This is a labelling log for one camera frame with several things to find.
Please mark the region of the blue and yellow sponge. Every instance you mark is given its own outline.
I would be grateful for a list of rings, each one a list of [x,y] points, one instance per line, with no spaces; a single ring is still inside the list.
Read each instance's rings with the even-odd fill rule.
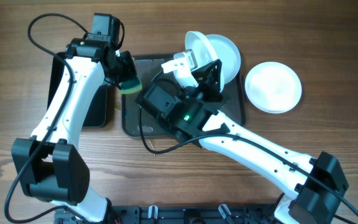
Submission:
[[[121,89],[119,90],[119,93],[121,95],[128,95],[141,91],[141,89],[142,82],[139,80],[138,77],[134,77],[121,83]]]

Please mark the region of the white plate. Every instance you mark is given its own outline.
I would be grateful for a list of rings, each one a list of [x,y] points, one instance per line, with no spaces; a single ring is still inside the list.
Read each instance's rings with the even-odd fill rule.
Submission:
[[[201,72],[203,67],[218,59],[212,43],[201,32],[188,31],[185,36],[185,48],[191,52],[185,53],[184,71],[180,72],[183,77],[178,80],[178,83],[182,88],[198,87],[201,83],[207,85],[208,75],[200,74],[196,77],[193,73]]]
[[[292,110],[302,96],[299,76],[279,62],[263,62],[253,67],[246,76],[244,89],[256,108],[272,114]]]

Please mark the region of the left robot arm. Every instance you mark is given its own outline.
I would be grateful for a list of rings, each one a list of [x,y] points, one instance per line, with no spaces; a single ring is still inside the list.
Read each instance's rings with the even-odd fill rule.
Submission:
[[[9,213],[15,188],[24,195],[54,206],[34,217],[32,222],[58,209],[68,210],[86,223],[107,223],[111,202],[90,187],[90,170],[77,147],[81,129],[99,87],[108,82],[119,86],[136,76],[128,51],[120,52],[122,42],[73,39],[65,56],[54,58],[63,65],[63,75],[46,114],[27,139],[17,138],[11,153],[17,171],[4,205]]]

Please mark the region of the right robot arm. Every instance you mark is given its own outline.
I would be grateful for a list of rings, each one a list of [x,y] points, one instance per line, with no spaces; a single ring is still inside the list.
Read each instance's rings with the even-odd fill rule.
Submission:
[[[339,161],[322,152],[317,159],[285,149],[237,125],[222,111],[209,115],[182,109],[181,115],[161,114],[190,142],[223,154],[275,184],[283,197],[274,211],[282,223],[331,223],[349,184]]]

